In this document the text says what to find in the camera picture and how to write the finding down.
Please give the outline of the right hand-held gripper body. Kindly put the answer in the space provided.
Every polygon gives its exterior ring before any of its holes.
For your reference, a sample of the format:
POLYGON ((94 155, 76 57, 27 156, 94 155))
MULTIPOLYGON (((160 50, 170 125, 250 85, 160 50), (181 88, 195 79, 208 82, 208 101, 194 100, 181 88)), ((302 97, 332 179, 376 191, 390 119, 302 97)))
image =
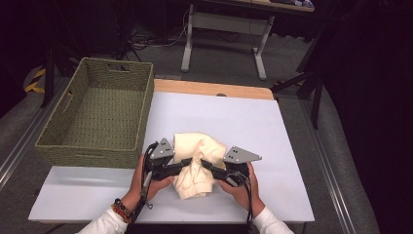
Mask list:
POLYGON ((225 181, 233 187, 242 186, 249 178, 248 162, 259 161, 261 155, 233 146, 223 157, 225 181))

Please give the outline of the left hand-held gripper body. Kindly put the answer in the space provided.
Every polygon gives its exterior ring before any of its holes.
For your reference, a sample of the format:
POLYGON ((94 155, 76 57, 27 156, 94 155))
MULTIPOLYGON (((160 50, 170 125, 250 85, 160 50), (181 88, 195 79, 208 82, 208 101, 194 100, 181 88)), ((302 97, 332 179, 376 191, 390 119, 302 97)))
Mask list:
POLYGON ((152 174, 152 178, 155 179, 157 172, 167 171, 164 166, 170 164, 169 161, 173 158, 173 155, 173 147, 166 138, 149 145, 144 155, 144 172, 148 175, 152 174))

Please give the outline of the cream baby pants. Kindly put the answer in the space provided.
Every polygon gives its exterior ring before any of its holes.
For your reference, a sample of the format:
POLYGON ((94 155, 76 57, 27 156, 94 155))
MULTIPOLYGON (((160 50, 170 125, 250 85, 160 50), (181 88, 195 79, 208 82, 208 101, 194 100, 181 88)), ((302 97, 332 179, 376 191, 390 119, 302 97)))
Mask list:
POLYGON ((202 160, 223 169, 226 146, 203 133, 176 133, 173 147, 174 163, 190 160, 190 164, 174 177, 173 186, 179 198, 205 197, 212 191, 215 179, 211 171, 202 166, 202 160))

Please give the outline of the green woven basket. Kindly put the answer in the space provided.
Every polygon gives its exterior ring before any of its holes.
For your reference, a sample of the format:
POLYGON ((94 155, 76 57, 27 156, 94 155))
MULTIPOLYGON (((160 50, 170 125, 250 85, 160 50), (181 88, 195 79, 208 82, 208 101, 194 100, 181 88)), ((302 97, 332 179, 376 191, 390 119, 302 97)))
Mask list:
POLYGON ((53 166, 133 169, 153 93, 152 63, 83 58, 35 147, 53 166))

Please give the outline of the person's right hand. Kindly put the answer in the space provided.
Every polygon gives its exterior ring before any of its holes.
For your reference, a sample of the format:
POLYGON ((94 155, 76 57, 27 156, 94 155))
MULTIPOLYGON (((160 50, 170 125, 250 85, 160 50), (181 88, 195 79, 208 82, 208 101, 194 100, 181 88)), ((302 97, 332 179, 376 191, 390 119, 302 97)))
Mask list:
POLYGON ((245 188, 232 187, 225 181, 218 180, 217 183, 223 191, 233 196, 235 201, 247 211, 251 211, 252 217, 255 218, 264 208, 265 204, 259 196, 258 180, 255 175, 253 166, 250 162, 247 163, 249 170, 249 191, 245 188))

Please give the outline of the white table board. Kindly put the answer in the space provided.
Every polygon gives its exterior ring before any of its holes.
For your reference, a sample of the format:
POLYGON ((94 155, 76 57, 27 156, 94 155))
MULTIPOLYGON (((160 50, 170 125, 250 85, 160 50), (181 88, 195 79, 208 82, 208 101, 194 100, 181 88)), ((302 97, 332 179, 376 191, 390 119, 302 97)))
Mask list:
MULTIPOLYGON (((314 220, 313 210, 274 100, 157 92, 153 96, 145 144, 176 133, 201 132, 227 147, 260 155, 253 167, 266 206, 281 220, 314 220)), ((122 197, 131 183, 126 169, 51 168, 29 219, 41 222, 88 222, 122 197)), ((182 200, 173 187, 161 190, 143 209, 140 223, 243 223, 246 212, 215 187, 202 198, 182 200)))

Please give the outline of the black tripod stand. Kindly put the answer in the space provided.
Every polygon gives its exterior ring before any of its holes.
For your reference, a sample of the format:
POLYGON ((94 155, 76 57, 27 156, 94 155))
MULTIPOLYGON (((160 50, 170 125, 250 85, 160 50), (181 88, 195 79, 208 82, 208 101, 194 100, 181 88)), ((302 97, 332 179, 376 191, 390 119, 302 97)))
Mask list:
POLYGON ((305 56, 303 57, 303 59, 297 67, 297 72, 299 72, 299 75, 285 82, 274 84, 274 86, 271 88, 271 92, 275 94, 287 87, 298 85, 300 82, 303 82, 303 84, 296 92, 296 95, 299 99, 308 99, 311 93, 314 93, 313 107, 311 110, 311 123, 313 124, 313 127, 316 130, 319 128, 319 105, 323 83, 322 70, 320 68, 311 68, 311 59, 316 59, 318 57, 317 46, 319 44, 319 40, 324 35, 324 31, 327 28, 327 26, 328 22, 326 20, 320 23, 319 31, 310 49, 305 54, 305 56))

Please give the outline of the black metal stand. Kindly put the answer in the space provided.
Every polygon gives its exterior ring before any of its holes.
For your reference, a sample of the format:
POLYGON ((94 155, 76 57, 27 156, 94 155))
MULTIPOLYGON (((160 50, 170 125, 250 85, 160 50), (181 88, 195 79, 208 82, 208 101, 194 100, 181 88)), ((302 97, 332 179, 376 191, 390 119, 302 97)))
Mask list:
POLYGON ((45 54, 45 94, 41 104, 42 108, 45 108, 54 97, 55 69, 57 69, 63 77, 71 78, 80 60, 88 55, 84 50, 70 49, 68 46, 62 44, 54 44, 47 49, 45 54))

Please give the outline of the white-legged desk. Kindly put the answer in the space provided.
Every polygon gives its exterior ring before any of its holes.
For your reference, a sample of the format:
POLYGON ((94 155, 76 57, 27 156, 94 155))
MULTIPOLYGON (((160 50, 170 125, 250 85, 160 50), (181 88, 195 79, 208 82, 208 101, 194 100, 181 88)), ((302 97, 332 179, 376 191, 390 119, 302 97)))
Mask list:
POLYGON ((262 54, 274 24, 275 12, 301 14, 312 13, 314 10, 315 6, 312 0, 193 0, 188 9, 187 24, 184 26, 186 44, 181 71, 187 72, 190 67, 193 29, 211 29, 259 36, 260 44, 252 48, 252 54, 259 79, 266 80, 267 75, 262 54), (206 3, 225 7, 239 7, 246 11, 261 11, 266 14, 266 17, 259 19, 200 12, 197 7, 206 3))

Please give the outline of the yellow and black floor tape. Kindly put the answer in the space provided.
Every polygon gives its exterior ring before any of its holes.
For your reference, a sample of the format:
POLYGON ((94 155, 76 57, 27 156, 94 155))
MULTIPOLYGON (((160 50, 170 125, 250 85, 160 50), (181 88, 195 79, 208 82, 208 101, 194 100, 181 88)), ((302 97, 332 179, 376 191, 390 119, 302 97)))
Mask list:
POLYGON ((40 81, 41 77, 43 75, 46 74, 46 69, 45 68, 41 68, 40 70, 38 70, 33 78, 31 79, 31 81, 29 82, 29 84, 26 86, 26 88, 24 89, 27 93, 29 92, 34 92, 34 93, 38 93, 38 94, 43 94, 45 93, 45 89, 38 87, 37 84, 40 81))

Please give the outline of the aluminium floor rail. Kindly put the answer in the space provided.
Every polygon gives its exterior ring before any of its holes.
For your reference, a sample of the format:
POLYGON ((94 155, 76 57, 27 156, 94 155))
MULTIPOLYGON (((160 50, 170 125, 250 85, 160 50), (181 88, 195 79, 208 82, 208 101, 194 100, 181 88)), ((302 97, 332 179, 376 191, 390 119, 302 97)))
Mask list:
POLYGON ((319 131, 316 130, 313 126, 313 122, 311 119, 310 104, 305 100, 300 100, 299 105, 303 111, 303 115, 305 116, 306 123, 311 133, 312 139, 316 145, 321 166, 321 172, 323 174, 326 186, 328 188, 335 212, 338 216, 340 225, 342 227, 343 234, 357 234, 354 223, 350 217, 348 207, 345 203, 342 191, 339 187, 336 176, 330 165, 326 150, 321 141, 319 131))
POLYGON ((46 107, 41 107, 34 115, 27 129, 22 134, 12 151, 9 153, 5 162, 0 166, 0 191, 7 184, 16 167, 19 165, 22 157, 28 148, 33 145, 36 137, 41 132, 53 108, 58 102, 58 96, 61 95, 67 87, 69 80, 62 78, 57 82, 55 87, 55 96, 50 100, 46 107))

